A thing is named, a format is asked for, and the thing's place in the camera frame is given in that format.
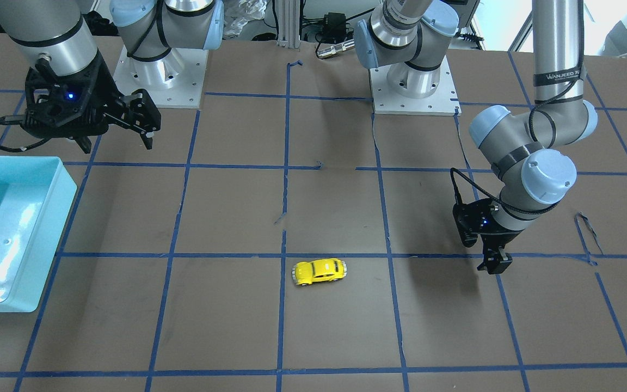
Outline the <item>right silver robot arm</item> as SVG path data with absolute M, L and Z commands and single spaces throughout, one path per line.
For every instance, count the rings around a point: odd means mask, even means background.
M 26 109 L 0 117 L 0 150 L 22 153 L 51 139 L 90 153 L 91 136 L 110 124 L 136 132 L 146 149 L 161 128 L 151 91 L 185 73 L 177 50 L 216 50 L 222 1 L 112 1 L 113 23 L 138 87 L 120 91 L 75 1 L 0 1 L 0 26 L 28 60 Z

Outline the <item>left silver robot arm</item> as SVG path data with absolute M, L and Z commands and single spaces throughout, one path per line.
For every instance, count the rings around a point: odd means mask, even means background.
M 502 273 L 512 263 L 505 246 L 554 209 L 576 181 L 575 164 L 557 147 L 589 137 L 599 121 L 583 97 L 584 15 L 583 1 L 533 1 L 533 108 L 514 115 L 493 105 L 469 126 L 503 183 L 498 196 L 474 203 L 454 193 L 452 214 L 463 246 L 483 243 L 480 271 Z M 385 1 L 356 24 L 353 39 L 363 67 L 388 65 L 401 96 L 424 99 L 435 91 L 432 84 L 458 32 L 458 14 L 444 2 Z

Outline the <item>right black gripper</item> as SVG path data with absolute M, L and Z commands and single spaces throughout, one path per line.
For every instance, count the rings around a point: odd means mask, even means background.
M 90 64 L 69 75 L 52 72 L 54 107 L 48 117 L 52 134 L 103 134 L 108 122 L 140 135 L 146 149 L 153 148 L 153 136 L 161 128 L 161 114 L 146 89 L 122 96 L 100 52 Z M 94 144 L 88 136 L 73 136 L 85 154 Z

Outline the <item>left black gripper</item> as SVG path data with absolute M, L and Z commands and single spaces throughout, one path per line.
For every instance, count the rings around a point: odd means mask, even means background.
M 513 261 L 505 246 L 528 228 L 534 218 L 517 218 L 511 215 L 485 215 L 480 217 L 480 237 L 483 241 L 483 261 L 478 271 L 490 275 L 503 273 Z

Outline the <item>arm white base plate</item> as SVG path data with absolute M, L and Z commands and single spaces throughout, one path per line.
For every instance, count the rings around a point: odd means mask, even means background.
M 446 57 L 435 70 L 424 72 L 407 64 L 384 65 L 369 70 L 369 79 L 376 114 L 462 114 Z
M 128 96 L 138 89 L 149 92 L 159 108 L 199 109 L 206 75 L 207 50 L 174 48 L 156 62 L 140 62 L 120 52 L 114 80 Z

